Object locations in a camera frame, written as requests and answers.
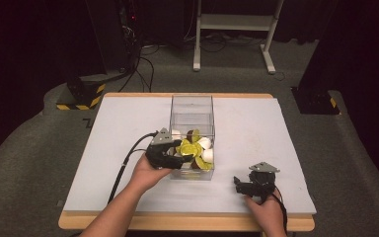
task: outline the yellow and black hazard tape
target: yellow and black hazard tape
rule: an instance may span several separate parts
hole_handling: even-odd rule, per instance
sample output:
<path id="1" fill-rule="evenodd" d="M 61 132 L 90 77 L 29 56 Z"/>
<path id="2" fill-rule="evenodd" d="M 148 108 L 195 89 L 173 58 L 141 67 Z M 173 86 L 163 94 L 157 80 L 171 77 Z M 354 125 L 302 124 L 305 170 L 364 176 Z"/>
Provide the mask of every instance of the yellow and black hazard tape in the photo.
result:
<path id="1" fill-rule="evenodd" d="M 93 110 L 95 106 L 100 101 L 103 91 L 106 88 L 106 84 L 103 84 L 99 86 L 96 89 L 96 92 L 94 95 L 90 96 L 90 98 L 87 98 L 86 103 L 57 103 L 57 108 L 62 111 L 69 111 L 69 110 L 81 110 L 81 111 L 87 111 L 87 110 Z"/>

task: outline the gray carpet floor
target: gray carpet floor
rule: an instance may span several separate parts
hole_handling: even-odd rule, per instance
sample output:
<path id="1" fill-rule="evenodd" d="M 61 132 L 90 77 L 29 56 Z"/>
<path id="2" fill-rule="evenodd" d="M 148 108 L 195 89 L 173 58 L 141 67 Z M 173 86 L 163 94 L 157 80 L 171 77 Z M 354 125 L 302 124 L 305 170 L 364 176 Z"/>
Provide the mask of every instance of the gray carpet floor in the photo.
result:
<path id="1" fill-rule="evenodd" d="M 316 228 L 297 236 L 379 236 L 379 173 L 348 117 L 342 96 L 330 94 L 341 115 L 301 115 L 290 87 L 298 86 L 317 43 L 273 42 L 277 73 L 267 74 L 258 44 L 238 40 L 217 52 L 201 52 L 201 70 L 192 71 L 192 50 L 147 47 L 142 56 L 155 68 L 152 92 L 270 93 L 278 98 L 312 200 Z M 206 43 L 205 49 L 219 45 Z M 140 74 L 150 79 L 144 60 Z M 115 92 L 125 78 L 107 84 Z M 91 111 L 55 107 L 65 85 L 50 90 L 44 109 L 20 125 L 0 146 L 0 236 L 70 236 L 58 218 L 85 148 Z M 135 74 L 124 92 L 142 92 Z M 259 236 L 259 233 L 130 232 L 129 236 Z"/>

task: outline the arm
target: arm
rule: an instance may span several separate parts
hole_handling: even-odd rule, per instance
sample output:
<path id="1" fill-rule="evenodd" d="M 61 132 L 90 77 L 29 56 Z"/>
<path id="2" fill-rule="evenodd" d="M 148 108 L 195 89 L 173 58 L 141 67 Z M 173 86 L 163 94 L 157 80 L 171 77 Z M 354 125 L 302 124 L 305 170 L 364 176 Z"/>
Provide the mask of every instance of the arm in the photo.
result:
<path id="1" fill-rule="evenodd" d="M 127 186 L 94 219 L 81 236 L 124 236 L 140 198 L 171 171 L 170 169 L 153 169 L 143 154 Z"/>
<path id="2" fill-rule="evenodd" d="M 280 197 L 277 190 L 274 191 L 274 194 Z M 268 196 L 263 204 L 258 205 L 251 197 L 245 196 L 245 202 L 267 237 L 287 236 L 284 230 L 281 207 L 275 197 Z"/>

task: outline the transparent box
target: transparent box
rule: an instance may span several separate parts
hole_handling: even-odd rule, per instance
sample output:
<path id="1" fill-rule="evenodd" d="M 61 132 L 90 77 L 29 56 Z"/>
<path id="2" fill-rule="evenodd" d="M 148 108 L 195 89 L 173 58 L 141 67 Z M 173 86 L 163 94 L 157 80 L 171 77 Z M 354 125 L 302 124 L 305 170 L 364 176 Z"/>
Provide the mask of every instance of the transparent box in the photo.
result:
<path id="1" fill-rule="evenodd" d="M 171 105 L 170 132 L 182 145 L 171 155 L 193 154 L 193 160 L 171 173 L 173 180 L 211 180 L 214 173 L 213 99 L 208 95 L 174 95 Z"/>

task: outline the white rack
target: white rack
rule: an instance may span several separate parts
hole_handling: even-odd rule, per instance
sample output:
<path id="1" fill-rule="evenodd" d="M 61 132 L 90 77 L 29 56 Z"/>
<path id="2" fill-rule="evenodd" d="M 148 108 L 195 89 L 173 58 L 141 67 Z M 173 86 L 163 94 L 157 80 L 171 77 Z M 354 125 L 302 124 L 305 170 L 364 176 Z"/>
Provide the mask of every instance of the white rack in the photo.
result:
<path id="1" fill-rule="evenodd" d="M 242 30 L 268 32 L 265 44 L 261 44 L 261 53 L 264 56 L 268 73 L 274 74 L 275 67 L 269 55 L 269 47 L 283 2 L 284 0 L 278 0 L 275 12 L 272 16 L 245 16 L 201 14 L 201 0 L 198 0 L 193 70 L 199 71 L 201 69 L 201 51 L 199 46 L 201 29 Z"/>

